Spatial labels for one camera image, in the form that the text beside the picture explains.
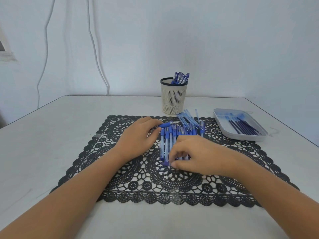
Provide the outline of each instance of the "person's right arm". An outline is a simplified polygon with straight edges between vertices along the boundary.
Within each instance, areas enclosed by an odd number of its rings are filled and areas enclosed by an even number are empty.
[[[190,160],[175,160],[188,153]],[[179,136],[172,167],[234,178],[242,183],[290,238],[319,237],[319,204],[240,152],[200,136]]]

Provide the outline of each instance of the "fingernail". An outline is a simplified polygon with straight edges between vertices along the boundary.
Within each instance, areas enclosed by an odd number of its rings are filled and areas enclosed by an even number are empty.
[[[173,162],[171,163],[171,166],[172,166],[174,169],[176,169],[176,162],[173,161]]]

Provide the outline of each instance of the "black lace placemat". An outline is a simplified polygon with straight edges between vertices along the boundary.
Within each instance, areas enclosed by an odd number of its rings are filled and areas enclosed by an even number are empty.
[[[114,147],[123,131],[139,118],[141,116],[108,116],[52,191]],[[178,121],[177,117],[155,118],[163,122]],[[255,142],[229,139],[221,133],[214,118],[200,119],[205,122],[205,138],[247,155],[298,189]],[[189,205],[200,203],[206,206],[213,203],[218,206],[224,206],[226,203],[232,206],[241,204],[246,207],[261,206],[235,179],[217,175],[206,176],[162,165],[160,136],[146,153],[125,164],[114,175],[98,201],[102,199],[107,202],[118,200],[122,203],[130,200],[138,203],[144,200],[149,204],[158,201],[161,204],[173,202],[176,205],[186,202]]]

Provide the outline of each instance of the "person's right hand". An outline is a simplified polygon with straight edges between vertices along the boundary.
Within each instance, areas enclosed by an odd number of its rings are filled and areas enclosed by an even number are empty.
[[[190,160],[175,160],[176,157],[191,156]],[[178,136],[169,155],[171,166],[203,175],[233,177],[237,165],[250,159],[240,152],[218,145],[201,136]]]

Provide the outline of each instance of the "wall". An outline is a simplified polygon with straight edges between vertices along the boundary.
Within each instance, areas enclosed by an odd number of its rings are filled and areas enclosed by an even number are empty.
[[[0,25],[19,61],[0,66],[10,87],[1,90],[6,122],[36,108],[50,4],[1,0]],[[96,9],[91,24],[110,95],[159,96],[159,79],[181,70],[191,74],[188,96],[247,96],[317,139],[313,127],[301,125],[310,124],[319,110],[317,0],[90,0],[90,5]],[[86,0],[57,0],[48,35],[41,105],[65,94],[104,95]]]
[[[246,97],[319,145],[319,0],[278,0],[259,10]]]
[[[37,109],[36,85],[44,60],[44,26],[52,0],[0,0],[0,26],[17,62],[0,62],[0,116],[5,124]],[[48,27],[49,58],[40,84],[40,106],[66,92],[63,48],[65,1],[57,0]]]

